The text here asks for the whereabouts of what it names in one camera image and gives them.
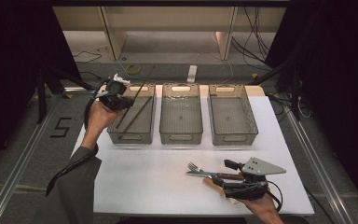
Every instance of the black cable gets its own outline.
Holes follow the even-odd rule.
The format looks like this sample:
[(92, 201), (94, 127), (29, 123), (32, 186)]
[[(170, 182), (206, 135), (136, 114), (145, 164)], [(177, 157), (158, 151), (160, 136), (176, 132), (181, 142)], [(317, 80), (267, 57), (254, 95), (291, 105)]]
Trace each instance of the black cable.
[(256, 39), (257, 39), (257, 46), (258, 46), (258, 50), (260, 51), (260, 54), (261, 54), (261, 57), (263, 58), (263, 60), (265, 61), (266, 60), (266, 57), (264, 56), (263, 52), (265, 52), (264, 48), (261, 46), (261, 41), (260, 41), (260, 38), (259, 37), (259, 33), (258, 33), (258, 23), (259, 23), (259, 19), (258, 19), (258, 7), (255, 8), (255, 36), (256, 36)]
[(316, 199), (316, 197), (310, 192), (309, 189), (307, 189), (307, 187), (304, 186), (305, 191), (310, 195), (310, 197), (312, 197), (312, 199), (319, 205), (319, 207), (324, 211), (324, 213), (326, 214), (327, 218), (330, 220), (330, 222), (332, 224), (335, 224), (334, 220), (330, 217), (330, 215), (327, 213), (327, 211), (324, 209), (324, 207), (322, 206), (322, 204)]
[(264, 43), (263, 38), (261, 37), (261, 33), (260, 33), (259, 29), (258, 29), (259, 26), (260, 26), (259, 13), (260, 13), (260, 7), (257, 7), (255, 9), (255, 32), (257, 33), (257, 43), (258, 43), (258, 47), (260, 49), (260, 52), (263, 51), (264, 54), (266, 54), (266, 56), (267, 56), (268, 53), (266, 52), (266, 49), (269, 50), (269, 48)]
[(292, 102), (291, 100), (285, 100), (285, 99), (276, 97), (275, 94), (278, 94), (278, 92), (275, 92), (275, 93), (266, 93), (267, 97), (274, 98), (274, 99), (279, 100), (279, 101)]
[(276, 113), (276, 112), (274, 111), (275, 115), (281, 115), (281, 114), (283, 114), (283, 112), (284, 112), (284, 107), (283, 107), (283, 105), (281, 104), (281, 102), (279, 102), (279, 101), (277, 101), (277, 100), (274, 100), (274, 99), (270, 99), (270, 101), (271, 101), (271, 102), (276, 102), (276, 103), (279, 104), (279, 105), (281, 106), (281, 108), (282, 108), (282, 111), (279, 112), (279, 113)]
[(278, 98), (278, 97), (275, 97), (273, 94), (266, 94), (267, 97), (270, 99), (270, 101), (275, 101), (275, 102), (278, 102), (279, 104), (281, 104), (282, 106), (286, 106), (286, 107), (289, 107), (291, 108), (292, 107), (292, 104), (291, 104), (291, 101), (290, 100), (284, 100), (284, 99), (281, 99), (281, 98)]
[(268, 194), (269, 196), (271, 196), (272, 199), (275, 200), (275, 202), (277, 202), (277, 204), (278, 204), (277, 211), (279, 212), (279, 211), (281, 211), (281, 208), (282, 208), (282, 206), (283, 206), (283, 196), (282, 196), (281, 189), (280, 189), (280, 188), (278, 187), (278, 185), (276, 185), (274, 182), (272, 182), (272, 181), (268, 181), (268, 182), (269, 182), (270, 184), (275, 185), (275, 187), (278, 189), (279, 193), (281, 194), (281, 200), (279, 201), (279, 199), (278, 199), (275, 195), (273, 195), (271, 192), (269, 192), (269, 190), (267, 190), (267, 194)]
[(251, 34), (250, 34), (250, 35), (255, 34), (255, 37), (256, 37), (256, 40), (257, 40), (257, 43), (258, 43), (259, 49), (260, 49), (260, 36), (258, 35), (257, 30), (255, 29), (256, 26), (257, 26), (258, 10), (259, 10), (259, 9), (257, 9), (257, 7), (255, 8), (255, 23), (254, 23), (254, 24), (252, 24), (252, 21), (251, 21), (251, 19), (250, 19), (250, 17), (249, 17), (248, 11), (246, 10), (246, 7), (244, 7), (243, 9), (245, 10), (246, 18), (248, 19), (248, 22), (249, 22), (249, 24), (250, 24), (250, 26), (251, 26), (251, 28), (252, 28), (252, 31), (251, 31)]
[(234, 48), (235, 48), (239, 53), (242, 54), (243, 60), (245, 61), (245, 63), (246, 63), (247, 65), (249, 65), (249, 66), (251, 66), (251, 67), (253, 67), (253, 68), (259, 69), (259, 70), (270, 71), (270, 69), (265, 69), (265, 68), (261, 68), (261, 67), (256, 67), (256, 66), (253, 66), (253, 65), (249, 64), (249, 63), (246, 61), (245, 56), (246, 56), (246, 57), (249, 57), (249, 58), (252, 58), (252, 59), (256, 59), (256, 60), (260, 61), (260, 62), (263, 63), (263, 64), (265, 64), (265, 62), (264, 62), (263, 60), (261, 60), (260, 58), (258, 58), (257, 56), (255, 56), (251, 51), (249, 51), (249, 50), (246, 49), (245, 47), (241, 46), (241, 44), (240, 44), (234, 37), (232, 37), (232, 39), (234, 40), (234, 42), (231, 42), (231, 44), (234, 46)]
[(286, 115), (292, 110), (288, 110), (279, 120), (278, 120), (278, 123), (281, 123), (281, 121), (286, 117)]
[(91, 55), (96, 55), (96, 56), (98, 56), (98, 57), (96, 57), (96, 58), (93, 58), (93, 59), (91, 59), (91, 60), (88, 60), (88, 61), (86, 61), (86, 62), (77, 62), (77, 63), (89, 63), (89, 62), (92, 62), (92, 61), (94, 61), (94, 60), (97, 60), (97, 59), (99, 59), (99, 58), (101, 58), (103, 55), (102, 54), (99, 54), (99, 53), (91, 53), (91, 52), (88, 52), (88, 51), (81, 51), (80, 53), (78, 53), (78, 54), (76, 54), (76, 55), (72, 55), (72, 57), (77, 57), (77, 56), (79, 56), (80, 54), (82, 54), (82, 53), (88, 53), (88, 54), (91, 54)]

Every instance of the transparent plastic bin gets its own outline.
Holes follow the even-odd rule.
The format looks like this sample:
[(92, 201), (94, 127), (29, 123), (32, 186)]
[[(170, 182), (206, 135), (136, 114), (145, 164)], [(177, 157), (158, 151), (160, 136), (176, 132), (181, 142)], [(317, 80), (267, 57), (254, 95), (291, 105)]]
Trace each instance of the transparent plastic bin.
[(251, 145), (254, 142), (258, 130), (243, 85), (210, 85), (208, 106), (215, 146)]
[[(124, 96), (134, 97), (141, 85), (127, 85)], [(156, 86), (145, 84), (118, 129), (122, 116), (107, 129), (115, 144), (151, 144), (153, 142)]]
[(203, 128), (198, 85), (162, 86), (159, 132), (162, 144), (201, 143)]

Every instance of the metal rail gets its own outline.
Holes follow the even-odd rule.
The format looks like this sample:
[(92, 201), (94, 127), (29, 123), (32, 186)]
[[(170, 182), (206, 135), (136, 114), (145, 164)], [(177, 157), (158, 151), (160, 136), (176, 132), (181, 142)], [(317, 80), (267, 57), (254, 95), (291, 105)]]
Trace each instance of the metal rail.
[(288, 113), (289, 121), (298, 137), (298, 140), (301, 143), (301, 146), (304, 149), (305, 154), (310, 162), (310, 166), (312, 167), (313, 172), (316, 174), (316, 177), (321, 184), (321, 187), (324, 191), (324, 194), (330, 202), (330, 205), (333, 209), (334, 214), (339, 223), (341, 224), (350, 224), (353, 223), (350, 214), (345, 206), (345, 203), (342, 201), (332, 179), (329, 174), (324, 169), (324, 166), (319, 159), (315, 148), (313, 147), (310, 139), (307, 136), (306, 131), (304, 130), (300, 121), (297, 121), (292, 112)]
[(60, 95), (53, 95), (53, 97), (50, 99), (48, 113), (46, 114), (46, 116), (42, 120), (42, 122), (40, 124), (36, 125), (36, 128), (31, 136), (30, 140), (28, 141), (27, 146), (22, 151), (19, 160), (17, 161), (16, 165), (13, 168), (13, 171), (10, 173), (6, 183), (1, 188), (1, 191), (0, 191), (0, 217), (4, 213), (7, 203), (10, 200), (11, 195), (13, 194), (13, 191), (16, 188), (17, 184), (19, 183), (19, 180), (21, 179), (22, 174), (23, 174), (25, 168), (27, 167), (29, 160), (32, 158), (32, 156), (34, 154), (34, 150), (36, 149), (36, 147), (40, 141), (40, 138), (43, 135), (43, 132), (46, 130), (50, 116), (51, 116), (52, 112), (54, 111), (57, 103), (60, 101), (60, 99), (61, 99)]

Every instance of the white table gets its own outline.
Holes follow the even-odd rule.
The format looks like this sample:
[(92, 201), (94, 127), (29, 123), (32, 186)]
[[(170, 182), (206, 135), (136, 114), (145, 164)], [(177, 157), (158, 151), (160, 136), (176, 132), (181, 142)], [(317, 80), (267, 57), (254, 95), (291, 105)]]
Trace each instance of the white table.
[[(216, 147), (212, 144), (207, 98), (201, 96), (203, 135), (200, 145), (162, 145), (159, 137), (160, 92), (151, 145), (115, 145), (107, 132), (98, 141), (103, 163), (95, 180), (94, 211), (118, 216), (243, 217), (244, 204), (232, 204), (202, 182), (185, 175), (193, 162), (205, 171), (234, 173), (224, 160), (247, 162), (257, 157), (285, 168), (287, 173), (267, 175), (282, 191), (281, 214), (313, 215), (268, 97), (249, 97), (259, 134), (251, 146)], [(82, 129), (75, 146), (84, 135)], [(280, 198), (279, 191), (269, 186)]]

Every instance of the human hand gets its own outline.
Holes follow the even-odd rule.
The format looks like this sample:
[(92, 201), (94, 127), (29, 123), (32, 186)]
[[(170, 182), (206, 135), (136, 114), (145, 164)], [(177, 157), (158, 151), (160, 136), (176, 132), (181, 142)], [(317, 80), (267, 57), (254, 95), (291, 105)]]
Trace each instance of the human hand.
[(260, 218), (264, 223), (268, 224), (281, 224), (283, 221), (278, 215), (278, 211), (275, 208), (275, 204), (272, 201), (271, 196), (267, 193), (264, 194), (263, 198), (249, 201), (238, 199), (241, 203), (244, 203), (246, 207), (251, 210), (258, 218)]
[(88, 128), (81, 146), (93, 150), (103, 129), (112, 124), (121, 114), (121, 110), (111, 110), (102, 102), (95, 101), (89, 109)]

